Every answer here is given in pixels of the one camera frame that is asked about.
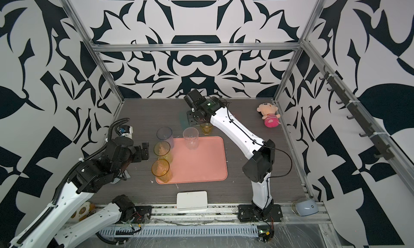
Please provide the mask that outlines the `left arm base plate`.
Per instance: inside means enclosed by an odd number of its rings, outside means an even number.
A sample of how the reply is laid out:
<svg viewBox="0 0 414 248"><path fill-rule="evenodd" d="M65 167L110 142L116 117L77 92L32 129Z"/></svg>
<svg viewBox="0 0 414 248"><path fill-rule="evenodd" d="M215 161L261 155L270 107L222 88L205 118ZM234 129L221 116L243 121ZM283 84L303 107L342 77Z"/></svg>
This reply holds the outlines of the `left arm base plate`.
<svg viewBox="0 0 414 248"><path fill-rule="evenodd" d="M141 224L152 217L153 207L150 205L138 205L135 206L134 213L131 218L133 224Z"/></svg>

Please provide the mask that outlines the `blue-purple glass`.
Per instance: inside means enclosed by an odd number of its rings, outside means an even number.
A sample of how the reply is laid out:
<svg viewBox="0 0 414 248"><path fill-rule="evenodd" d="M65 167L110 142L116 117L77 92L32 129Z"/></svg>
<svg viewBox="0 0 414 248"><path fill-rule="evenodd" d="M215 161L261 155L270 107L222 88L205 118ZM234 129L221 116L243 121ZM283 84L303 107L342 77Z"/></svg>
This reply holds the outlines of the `blue-purple glass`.
<svg viewBox="0 0 414 248"><path fill-rule="evenodd" d="M171 128L169 127L159 128L156 132L156 137L160 141L168 142L170 144L170 147L174 148L174 136L173 136L173 131Z"/></svg>

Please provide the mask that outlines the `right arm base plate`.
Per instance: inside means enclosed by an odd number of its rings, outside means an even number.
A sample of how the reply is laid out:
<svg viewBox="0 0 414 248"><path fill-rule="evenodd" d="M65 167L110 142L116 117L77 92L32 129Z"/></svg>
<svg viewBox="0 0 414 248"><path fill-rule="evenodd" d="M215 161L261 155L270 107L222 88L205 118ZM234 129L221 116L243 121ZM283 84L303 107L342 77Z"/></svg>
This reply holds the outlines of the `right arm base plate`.
<svg viewBox="0 0 414 248"><path fill-rule="evenodd" d="M270 204L265 209L260 209L253 204L240 204L237 206L237 209L237 218L242 223L259 221L266 223L281 222L283 218L281 207L278 204Z"/></svg>

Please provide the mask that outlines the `pink tray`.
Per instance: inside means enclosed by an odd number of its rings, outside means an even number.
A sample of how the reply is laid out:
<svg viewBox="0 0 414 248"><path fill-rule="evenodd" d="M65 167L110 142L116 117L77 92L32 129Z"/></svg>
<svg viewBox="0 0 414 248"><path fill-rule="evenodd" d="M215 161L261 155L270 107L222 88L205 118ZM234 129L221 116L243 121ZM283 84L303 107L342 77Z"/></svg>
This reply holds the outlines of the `pink tray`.
<svg viewBox="0 0 414 248"><path fill-rule="evenodd" d="M156 178L158 184L214 182L227 178L224 142L219 136L199 138L195 150L188 149L183 138L174 139L171 152L172 179L164 183Z"/></svg>

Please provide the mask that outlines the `yellow-green glass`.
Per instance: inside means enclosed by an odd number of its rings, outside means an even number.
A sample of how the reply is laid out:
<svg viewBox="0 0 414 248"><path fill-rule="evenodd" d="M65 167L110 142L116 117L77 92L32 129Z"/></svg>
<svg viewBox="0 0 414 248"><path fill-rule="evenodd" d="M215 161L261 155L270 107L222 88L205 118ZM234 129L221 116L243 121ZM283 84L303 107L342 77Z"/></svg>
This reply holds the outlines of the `yellow-green glass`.
<svg viewBox="0 0 414 248"><path fill-rule="evenodd" d="M173 155L171 152L171 145L167 141L160 141L153 148L154 154L159 158L172 163Z"/></svg>

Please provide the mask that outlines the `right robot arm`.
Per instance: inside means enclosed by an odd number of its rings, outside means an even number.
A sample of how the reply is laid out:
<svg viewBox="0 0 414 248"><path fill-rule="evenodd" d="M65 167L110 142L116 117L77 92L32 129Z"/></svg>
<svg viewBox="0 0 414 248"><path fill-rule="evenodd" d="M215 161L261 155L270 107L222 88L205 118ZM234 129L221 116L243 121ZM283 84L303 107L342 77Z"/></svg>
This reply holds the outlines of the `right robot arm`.
<svg viewBox="0 0 414 248"><path fill-rule="evenodd" d="M194 89L185 95L184 100L191 109L194 121L212 124L242 151L247 158L242 171L252 184L252 203L260 212L270 210L273 198L269 178L274 164L274 142L264 141L249 131L217 97L204 97Z"/></svg>

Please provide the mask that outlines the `amber tall glass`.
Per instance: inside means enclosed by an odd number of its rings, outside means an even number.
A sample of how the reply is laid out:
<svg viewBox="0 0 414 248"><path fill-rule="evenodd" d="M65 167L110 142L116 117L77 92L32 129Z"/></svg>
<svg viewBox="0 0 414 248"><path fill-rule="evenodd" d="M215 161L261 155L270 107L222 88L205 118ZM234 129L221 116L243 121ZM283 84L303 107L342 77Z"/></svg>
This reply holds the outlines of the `amber tall glass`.
<svg viewBox="0 0 414 248"><path fill-rule="evenodd" d="M155 161L151 168L152 174L161 182L168 183L172 179L170 163L167 160Z"/></svg>

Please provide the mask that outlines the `clear tall glass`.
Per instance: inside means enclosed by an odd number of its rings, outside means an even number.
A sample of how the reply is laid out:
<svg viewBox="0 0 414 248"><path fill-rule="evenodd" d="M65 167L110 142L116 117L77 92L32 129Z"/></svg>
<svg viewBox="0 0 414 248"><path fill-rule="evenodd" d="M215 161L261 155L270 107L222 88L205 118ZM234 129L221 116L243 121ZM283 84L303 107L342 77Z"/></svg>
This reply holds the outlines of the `clear tall glass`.
<svg viewBox="0 0 414 248"><path fill-rule="evenodd" d="M194 127L189 127L183 131L183 138L185 145L190 150L195 150L198 148L198 138L199 132Z"/></svg>

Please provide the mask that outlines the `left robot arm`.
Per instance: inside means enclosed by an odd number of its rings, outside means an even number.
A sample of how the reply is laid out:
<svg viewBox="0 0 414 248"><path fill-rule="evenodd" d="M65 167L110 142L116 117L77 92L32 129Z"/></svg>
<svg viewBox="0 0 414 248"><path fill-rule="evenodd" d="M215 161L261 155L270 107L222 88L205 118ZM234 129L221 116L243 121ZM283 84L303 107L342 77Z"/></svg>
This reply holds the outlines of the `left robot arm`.
<svg viewBox="0 0 414 248"><path fill-rule="evenodd" d="M118 136L108 139L95 153L82 158L64 176L55 189L51 202L19 235L12 237L25 216L16 205L19 193L41 195L49 174L34 180L17 180L1 201L1 244L12 248L59 247L56 234L77 208L97 193L102 186L122 178L131 163L147 160L148 143L134 146L132 139Z"/></svg>

